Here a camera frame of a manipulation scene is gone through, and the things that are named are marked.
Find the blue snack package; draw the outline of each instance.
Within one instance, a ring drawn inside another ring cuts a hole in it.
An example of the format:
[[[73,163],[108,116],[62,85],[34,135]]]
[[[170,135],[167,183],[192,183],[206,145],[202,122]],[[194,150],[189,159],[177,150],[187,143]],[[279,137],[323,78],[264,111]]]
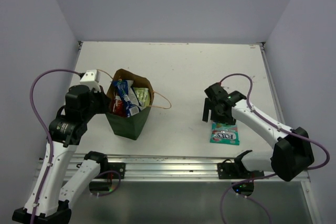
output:
[[[237,124],[212,122],[210,143],[239,145]]]
[[[138,114],[144,108],[140,106],[139,100],[132,88],[133,81],[120,80],[112,81],[113,86],[117,88],[118,94],[124,103],[127,117]]]

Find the teal candy package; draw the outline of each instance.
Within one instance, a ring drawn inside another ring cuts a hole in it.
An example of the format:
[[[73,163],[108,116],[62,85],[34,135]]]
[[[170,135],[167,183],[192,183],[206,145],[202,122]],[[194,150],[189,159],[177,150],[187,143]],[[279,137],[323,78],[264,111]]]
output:
[[[237,124],[212,122],[210,143],[239,145]]]

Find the green snack package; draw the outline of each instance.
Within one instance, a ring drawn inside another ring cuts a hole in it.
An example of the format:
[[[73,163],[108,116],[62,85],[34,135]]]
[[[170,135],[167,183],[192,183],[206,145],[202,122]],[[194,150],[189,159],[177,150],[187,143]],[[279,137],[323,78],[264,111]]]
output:
[[[148,88],[134,88],[136,97],[138,97],[140,106],[147,107],[151,101],[151,95]]]
[[[237,124],[212,122],[210,143],[239,145]]]

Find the gray wall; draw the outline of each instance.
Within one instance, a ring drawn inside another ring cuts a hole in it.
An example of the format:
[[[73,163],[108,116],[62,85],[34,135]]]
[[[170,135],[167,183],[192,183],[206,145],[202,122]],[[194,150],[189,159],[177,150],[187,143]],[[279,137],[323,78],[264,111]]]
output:
[[[289,0],[57,0],[79,40],[265,41]]]
[[[12,223],[32,186],[45,133],[29,104],[34,78],[52,68],[73,68],[78,44],[56,0],[0,0],[0,220]],[[38,84],[37,109],[49,122],[64,100],[67,74]]]
[[[310,172],[324,223],[335,223],[336,1],[291,0],[266,43],[266,56],[287,123],[302,126],[331,153]],[[315,151],[317,162],[324,153]]]

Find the bag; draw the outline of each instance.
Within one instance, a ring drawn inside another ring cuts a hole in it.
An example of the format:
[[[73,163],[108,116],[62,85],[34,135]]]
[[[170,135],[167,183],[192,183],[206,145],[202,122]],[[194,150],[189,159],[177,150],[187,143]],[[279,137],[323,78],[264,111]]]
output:
[[[150,105],[145,109],[143,109],[142,111],[140,111],[138,114],[130,116],[129,118],[124,118],[111,113],[106,113],[107,120],[109,121],[115,135],[127,137],[132,140],[137,140],[143,127],[145,126],[145,123],[147,121],[149,112],[151,111],[151,107],[154,101],[154,91],[152,85],[149,82],[149,80],[146,79],[145,77],[137,76],[136,74],[133,74],[124,69],[119,69],[117,72],[115,72],[113,79],[133,80],[134,83],[132,87],[148,88],[150,92],[151,96]],[[114,100],[114,91],[115,87],[111,83],[110,88],[107,92],[107,96],[111,99],[111,102],[113,102]]]

